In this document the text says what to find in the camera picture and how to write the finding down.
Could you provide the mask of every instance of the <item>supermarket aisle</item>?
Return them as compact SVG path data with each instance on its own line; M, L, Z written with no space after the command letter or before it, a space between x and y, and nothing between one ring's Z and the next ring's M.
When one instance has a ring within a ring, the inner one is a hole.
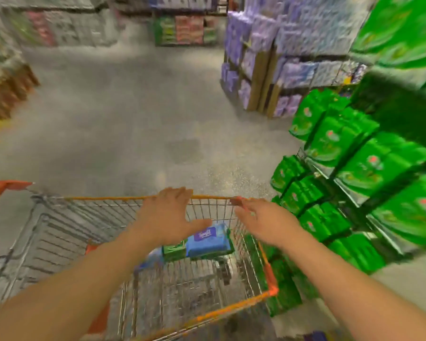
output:
M274 167L298 149L290 120L231 104L219 84L221 48L156 48L147 36L131 24L112 48L28 53L42 85L0 131L0 179L71 196L185 185L271 197ZM28 203L19 194L0 203L0 254Z

